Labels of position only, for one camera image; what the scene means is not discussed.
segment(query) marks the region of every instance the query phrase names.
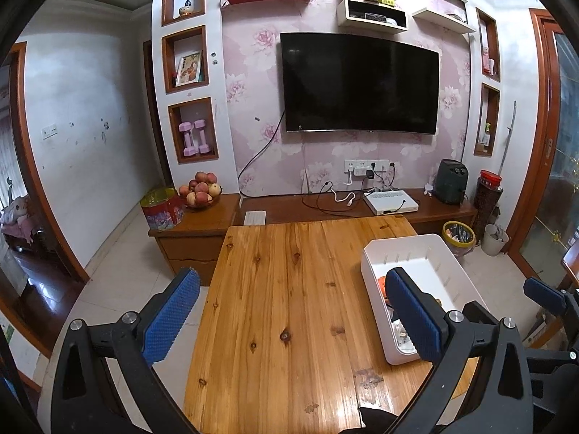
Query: door frame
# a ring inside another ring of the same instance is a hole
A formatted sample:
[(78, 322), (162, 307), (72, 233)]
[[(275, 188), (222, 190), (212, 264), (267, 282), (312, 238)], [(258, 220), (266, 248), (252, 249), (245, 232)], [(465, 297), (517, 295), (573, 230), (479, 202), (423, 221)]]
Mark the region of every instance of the door frame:
[[(9, 96), (10, 96), (10, 121), (12, 123), (12, 133), (14, 136), (14, 148), (18, 158), (18, 165), (24, 180), (24, 185), (28, 195), (33, 201), (35, 212), (40, 215), (43, 226), (47, 227), (47, 234), (53, 238), (56, 245), (56, 252), (63, 265), (71, 274), (71, 278), (80, 282), (88, 282), (89, 275), (80, 265), (80, 262), (72, 252), (66, 241), (62, 230), (59, 227), (56, 218), (50, 208), (48, 199), (36, 163), (34, 161), (33, 149), (30, 143), (28, 133), (28, 124), (26, 121), (26, 108), (24, 104), (24, 63), (26, 54), (26, 42), (16, 43), (10, 49), (8, 57), (12, 59), (10, 63), (9, 78)], [(0, 311), (10, 321), (10, 324), (17, 329), (24, 338), (30, 342), (45, 357), (50, 359), (52, 349), (47, 347), (32, 331), (31, 327), (22, 320), (22, 318), (12, 310), (11, 300), (15, 295), (8, 295), (6, 292), (0, 292)]]
[(157, 107), (157, 97), (155, 95), (155, 79), (153, 77), (153, 48), (151, 40), (143, 42), (143, 63), (145, 66), (145, 87), (147, 88), (147, 103), (149, 105), (149, 116), (153, 128), (153, 137), (157, 147), (157, 155), (163, 174), (163, 183), (166, 187), (173, 186), (173, 176), (167, 159), (167, 151), (163, 142), (163, 132), (161, 131), (161, 120)]
[[(511, 237), (506, 251), (510, 258), (515, 262), (526, 278), (536, 276), (536, 273), (521, 256), (520, 246), (531, 227), (532, 221), (529, 222), (528, 210), (535, 209), (541, 201), (544, 188), (540, 194), (536, 190), (537, 184), (546, 184), (551, 171), (553, 158), (555, 156), (555, 146), (557, 142), (557, 133), (559, 123), (549, 122), (549, 112), (559, 114), (560, 98), (556, 98), (551, 103), (551, 94), (560, 91), (561, 81), (558, 76), (554, 75), (554, 64), (557, 65), (557, 74), (559, 71), (558, 61), (553, 53), (549, 52), (547, 30), (552, 30), (553, 25), (558, 25), (555, 18), (545, 9), (530, 8), (531, 20), (535, 33), (537, 44), (538, 59), (538, 109), (537, 124), (535, 127), (535, 136), (531, 160), (525, 177), (525, 182), (520, 192), (515, 211), (507, 227), (507, 234)], [(551, 145), (551, 152), (546, 158), (549, 150), (547, 139), (553, 139), (555, 145)]]

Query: metal screw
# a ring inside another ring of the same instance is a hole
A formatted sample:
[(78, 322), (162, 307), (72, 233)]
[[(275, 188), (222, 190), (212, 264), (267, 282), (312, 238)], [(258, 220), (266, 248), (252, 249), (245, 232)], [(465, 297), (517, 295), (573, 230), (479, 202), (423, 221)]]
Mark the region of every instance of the metal screw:
[(451, 310), (450, 313), (448, 314), (448, 317), (452, 321), (454, 321), (454, 323), (460, 323), (461, 321), (464, 320), (464, 315), (458, 310)]
[(72, 331), (76, 331), (79, 330), (80, 328), (82, 328), (82, 320), (72, 320), (71, 325), (70, 325), (70, 329)]
[(513, 329), (516, 326), (515, 320), (510, 316), (503, 318), (503, 324), (509, 329)]
[(137, 314), (135, 312), (126, 312), (121, 318), (121, 321), (125, 324), (133, 324), (137, 321)]

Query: white charging cable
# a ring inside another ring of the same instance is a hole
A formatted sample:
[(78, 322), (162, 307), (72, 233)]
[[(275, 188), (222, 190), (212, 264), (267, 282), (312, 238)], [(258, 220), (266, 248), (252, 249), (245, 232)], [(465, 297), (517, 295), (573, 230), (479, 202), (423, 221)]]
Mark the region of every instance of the white charging cable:
[(349, 166), (348, 167), (348, 182), (347, 183), (342, 183), (345, 186), (351, 186), (352, 184), (352, 173), (354, 172), (354, 166)]
[(348, 207), (352, 205), (352, 202), (354, 201), (354, 199), (355, 199), (355, 197), (356, 197), (355, 192), (348, 192), (348, 195), (347, 195), (346, 197), (344, 197), (343, 199), (338, 199), (338, 195), (336, 194), (336, 191), (334, 191), (334, 187), (333, 187), (333, 186), (330, 187), (329, 190), (334, 193), (334, 200), (335, 200), (337, 203), (342, 203), (342, 202), (344, 202), (344, 201), (347, 201), (347, 200), (350, 198), (350, 196), (352, 196), (351, 199), (350, 199), (350, 200), (348, 201), (348, 203), (346, 204)]

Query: picture frame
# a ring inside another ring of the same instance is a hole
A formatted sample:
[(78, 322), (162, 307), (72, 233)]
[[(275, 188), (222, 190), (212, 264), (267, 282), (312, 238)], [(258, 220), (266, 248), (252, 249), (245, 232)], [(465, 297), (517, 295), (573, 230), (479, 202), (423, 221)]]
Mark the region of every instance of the picture frame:
[(190, 83), (199, 82), (199, 75), (201, 74), (203, 51), (198, 50), (189, 55), (184, 55), (179, 61), (179, 68), (177, 71), (177, 81), (175, 86), (188, 85)]

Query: white plastic bin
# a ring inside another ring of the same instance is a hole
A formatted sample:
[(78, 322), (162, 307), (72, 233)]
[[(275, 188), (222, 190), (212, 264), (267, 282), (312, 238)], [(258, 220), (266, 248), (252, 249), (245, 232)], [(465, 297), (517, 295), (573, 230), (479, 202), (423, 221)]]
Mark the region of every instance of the white plastic bin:
[(398, 365), (419, 359), (415, 350), (405, 352), (398, 347), (378, 286), (378, 278), (395, 267), (403, 268), (422, 292), (438, 298), (446, 312), (462, 311), (464, 305), (473, 300), (487, 308), (467, 273), (438, 235), (370, 241), (362, 252), (362, 276), (389, 364)]

